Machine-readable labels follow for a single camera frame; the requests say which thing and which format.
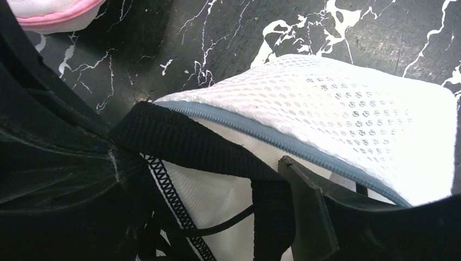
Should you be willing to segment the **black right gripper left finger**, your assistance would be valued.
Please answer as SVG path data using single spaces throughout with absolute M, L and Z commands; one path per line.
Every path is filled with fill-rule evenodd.
M 1 1 L 1 260 L 154 260 L 149 178 Z

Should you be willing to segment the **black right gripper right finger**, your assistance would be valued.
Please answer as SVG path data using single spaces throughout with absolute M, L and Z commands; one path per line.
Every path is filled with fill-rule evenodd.
M 348 190 L 284 156 L 294 260 L 460 260 L 460 196 L 400 207 Z

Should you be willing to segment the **black bra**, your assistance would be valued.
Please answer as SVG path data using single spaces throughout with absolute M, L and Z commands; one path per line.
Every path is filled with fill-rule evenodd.
M 176 165 L 248 178 L 256 205 L 254 259 L 280 260 L 295 238 L 289 183 L 253 153 L 189 117 L 137 103 L 110 132 L 119 146 Z

